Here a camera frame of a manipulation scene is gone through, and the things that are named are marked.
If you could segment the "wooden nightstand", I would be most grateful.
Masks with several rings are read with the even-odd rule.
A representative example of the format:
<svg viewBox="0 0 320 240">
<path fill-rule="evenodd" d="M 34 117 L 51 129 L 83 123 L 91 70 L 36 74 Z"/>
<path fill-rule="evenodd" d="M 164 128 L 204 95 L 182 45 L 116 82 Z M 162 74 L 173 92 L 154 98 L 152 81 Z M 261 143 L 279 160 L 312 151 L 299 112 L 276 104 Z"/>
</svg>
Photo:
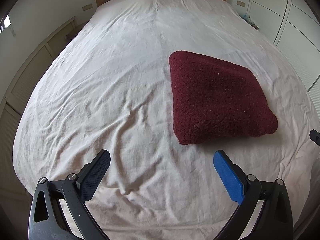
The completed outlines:
<svg viewBox="0 0 320 240">
<path fill-rule="evenodd" d="M 254 29 L 259 30 L 259 27 L 251 20 L 251 17 L 249 14 L 244 14 L 241 16 L 243 20 L 245 20 L 250 26 L 252 26 Z"/>
</svg>

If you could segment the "left wall socket plate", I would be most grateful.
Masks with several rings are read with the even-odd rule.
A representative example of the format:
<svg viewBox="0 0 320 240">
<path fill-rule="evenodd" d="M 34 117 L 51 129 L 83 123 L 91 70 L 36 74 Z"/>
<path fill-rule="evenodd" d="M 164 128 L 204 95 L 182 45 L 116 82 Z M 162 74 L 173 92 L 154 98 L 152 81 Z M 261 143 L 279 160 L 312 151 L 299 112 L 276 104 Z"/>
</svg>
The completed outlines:
<svg viewBox="0 0 320 240">
<path fill-rule="evenodd" d="M 83 6 L 83 7 L 82 7 L 82 10 L 83 10 L 83 11 L 86 11 L 86 10 L 89 10 L 89 9 L 92 9 L 92 8 L 93 8 L 93 5 L 90 3 L 90 4 L 88 4 L 88 5 Z"/>
</svg>

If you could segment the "white bed sheet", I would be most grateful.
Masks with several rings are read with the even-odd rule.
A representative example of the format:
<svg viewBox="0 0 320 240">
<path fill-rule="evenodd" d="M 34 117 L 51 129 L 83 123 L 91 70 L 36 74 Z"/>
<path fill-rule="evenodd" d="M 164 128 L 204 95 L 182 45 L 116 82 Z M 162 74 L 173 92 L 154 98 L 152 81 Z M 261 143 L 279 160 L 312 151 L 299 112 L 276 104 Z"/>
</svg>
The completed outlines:
<svg viewBox="0 0 320 240">
<path fill-rule="evenodd" d="M 172 129 L 168 58 L 192 51 L 248 68 L 278 119 L 272 135 L 183 146 Z M 289 192 L 293 221 L 319 205 L 319 117 L 288 59 L 222 0 L 112 0 L 36 85 L 13 147 L 29 193 L 108 150 L 88 208 L 112 239 L 213 239 L 236 208 L 213 167 L 225 151 Z"/>
</svg>

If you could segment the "beige radiator cover panel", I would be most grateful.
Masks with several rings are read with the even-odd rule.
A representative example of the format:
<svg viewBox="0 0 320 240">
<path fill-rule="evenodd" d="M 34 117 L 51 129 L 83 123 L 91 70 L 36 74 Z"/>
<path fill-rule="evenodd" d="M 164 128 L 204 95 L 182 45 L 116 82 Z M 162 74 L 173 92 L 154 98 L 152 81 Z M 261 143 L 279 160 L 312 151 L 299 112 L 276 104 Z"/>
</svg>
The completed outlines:
<svg viewBox="0 0 320 240">
<path fill-rule="evenodd" d="M 23 199 L 26 191 L 12 164 L 15 134 L 28 100 L 52 62 L 68 44 L 67 35 L 76 28 L 70 18 L 36 47 L 13 78 L 1 102 L 1 196 Z"/>
</svg>

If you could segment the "right wall socket plate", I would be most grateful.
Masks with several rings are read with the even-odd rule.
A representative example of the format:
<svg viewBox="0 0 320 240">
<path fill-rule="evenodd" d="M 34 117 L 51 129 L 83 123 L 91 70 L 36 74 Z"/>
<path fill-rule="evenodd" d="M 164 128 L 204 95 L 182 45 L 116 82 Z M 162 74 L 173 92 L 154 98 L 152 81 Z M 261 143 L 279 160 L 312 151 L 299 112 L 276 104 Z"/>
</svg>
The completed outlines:
<svg viewBox="0 0 320 240">
<path fill-rule="evenodd" d="M 245 7 L 246 6 L 246 3 L 245 2 L 242 2 L 242 1 L 239 1 L 237 0 L 237 5 L 241 6 L 241 7 Z"/>
</svg>

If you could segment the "wall socket plate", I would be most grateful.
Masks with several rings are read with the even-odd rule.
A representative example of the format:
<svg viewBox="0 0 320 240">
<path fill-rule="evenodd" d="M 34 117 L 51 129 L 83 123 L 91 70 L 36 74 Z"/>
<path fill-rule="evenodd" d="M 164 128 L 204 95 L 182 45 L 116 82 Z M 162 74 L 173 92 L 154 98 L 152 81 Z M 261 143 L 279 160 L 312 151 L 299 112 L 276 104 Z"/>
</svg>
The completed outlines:
<svg viewBox="0 0 320 240">
<path fill-rule="evenodd" d="M 92 8 L 93 8 L 93 5 L 90 3 L 90 4 L 88 4 L 88 5 L 83 6 L 83 7 L 82 7 L 82 10 L 83 10 L 83 11 L 86 11 L 86 10 L 89 10 L 89 9 L 92 9 Z"/>
<path fill-rule="evenodd" d="M 241 6 L 241 7 L 245 7 L 246 6 L 246 3 L 245 2 L 242 2 L 242 1 L 239 1 L 237 0 L 237 5 Z"/>
</svg>

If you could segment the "dark red knit sweater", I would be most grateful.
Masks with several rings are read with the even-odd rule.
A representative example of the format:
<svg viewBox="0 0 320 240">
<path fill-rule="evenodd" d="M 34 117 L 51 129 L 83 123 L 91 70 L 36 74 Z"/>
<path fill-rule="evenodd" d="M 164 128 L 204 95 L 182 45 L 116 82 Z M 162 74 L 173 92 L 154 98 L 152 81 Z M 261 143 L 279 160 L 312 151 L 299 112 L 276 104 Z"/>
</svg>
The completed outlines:
<svg viewBox="0 0 320 240">
<path fill-rule="evenodd" d="M 182 145 L 273 134 L 278 120 L 246 67 L 189 51 L 169 56 L 173 130 Z"/>
</svg>

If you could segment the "white wardrobe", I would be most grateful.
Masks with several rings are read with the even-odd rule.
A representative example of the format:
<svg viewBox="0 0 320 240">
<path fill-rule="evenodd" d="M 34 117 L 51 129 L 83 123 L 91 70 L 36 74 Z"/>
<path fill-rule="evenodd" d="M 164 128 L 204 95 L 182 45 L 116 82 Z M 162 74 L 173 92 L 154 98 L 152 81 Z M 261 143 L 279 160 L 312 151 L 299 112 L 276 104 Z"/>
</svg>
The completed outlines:
<svg viewBox="0 0 320 240">
<path fill-rule="evenodd" d="M 304 0 L 249 0 L 250 19 L 288 59 L 319 109 L 319 22 Z"/>
</svg>

